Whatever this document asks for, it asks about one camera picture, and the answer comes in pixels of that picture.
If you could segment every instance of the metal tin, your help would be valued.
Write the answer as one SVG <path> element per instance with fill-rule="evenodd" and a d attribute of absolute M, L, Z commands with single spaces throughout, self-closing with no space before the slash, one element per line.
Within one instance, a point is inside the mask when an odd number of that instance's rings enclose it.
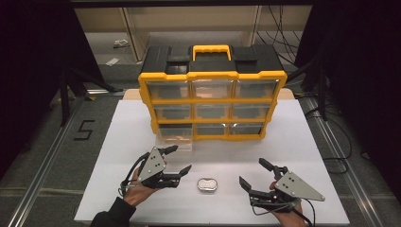
<path fill-rule="evenodd" d="M 198 180 L 198 189 L 201 192 L 213 193 L 218 189 L 218 182 L 211 178 L 202 178 Z"/>

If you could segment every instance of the yellow handle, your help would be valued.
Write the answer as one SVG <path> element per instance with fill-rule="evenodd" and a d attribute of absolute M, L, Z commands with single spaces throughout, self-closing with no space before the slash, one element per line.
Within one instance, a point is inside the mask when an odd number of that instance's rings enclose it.
<path fill-rule="evenodd" d="M 192 61 L 195 60 L 197 53 L 222 53 L 227 54 L 228 61 L 231 60 L 229 45 L 194 45 L 192 49 Z"/>

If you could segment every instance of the black sleeve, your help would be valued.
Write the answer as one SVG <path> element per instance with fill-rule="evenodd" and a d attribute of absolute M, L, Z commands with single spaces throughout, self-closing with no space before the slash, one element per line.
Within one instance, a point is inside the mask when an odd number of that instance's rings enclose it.
<path fill-rule="evenodd" d="M 117 197 L 108 212 L 97 213 L 92 220 L 91 227 L 128 227 L 130 226 L 130 218 L 135 211 L 135 207 Z"/>

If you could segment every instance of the transparent drawer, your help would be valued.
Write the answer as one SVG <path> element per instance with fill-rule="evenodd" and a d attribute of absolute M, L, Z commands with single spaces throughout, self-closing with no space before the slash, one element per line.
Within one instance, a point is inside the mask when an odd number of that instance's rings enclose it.
<path fill-rule="evenodd" d="M 230 134 L 260 134 L 263 123 L 234 123 L 230 124 Z"/>
<path fill-rule="evenodd" d="M 159 125 L 156 135 L 156 148 L 177 145 L 177 151 L 192 150 L 192 124 Z"/>
<path fill-rule="evenodd" d="M 233 119 L 264 119 L 269 103 L 233 104 Z"/>
<path fill-rule="evenodd" d="M 157 119 L 180 120 L 191 117 L 191 105 L 154 105 Z"/>
<path fill-rule="evenodd" d="M 188 98 L 188 82 L 148 82 L 150 96 L 153 99 Z"/>
<path fill-rule="evenodd" d="M 196 124 L 198 135 L 224 135 L 227 124 Z"/>
<path fill-rule="evenodd" d="M 196 98 L 231 97 L 233 81 L 228 79 L 198 79 L 192 81 Z"/>
<path fill-rule="evenodd" d="M 235 97 L 272 97 L 277 79 L 237 80 Z"/>
<path fill-rule="evenodd" d="M 230 104 L 195 104 L 197 118 L 227 118 Z"/>

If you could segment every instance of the yellow and black tool organizer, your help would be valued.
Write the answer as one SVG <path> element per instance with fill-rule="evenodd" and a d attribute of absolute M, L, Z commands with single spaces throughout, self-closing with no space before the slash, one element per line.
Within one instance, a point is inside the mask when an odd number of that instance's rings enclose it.
<path fill-rule="evenodd" d="M 272 45 L 152 46 L 139 92 L 154 133 L 191 129 L 193 140 L 252 140 L 265 137 L 286 80 Z"/>

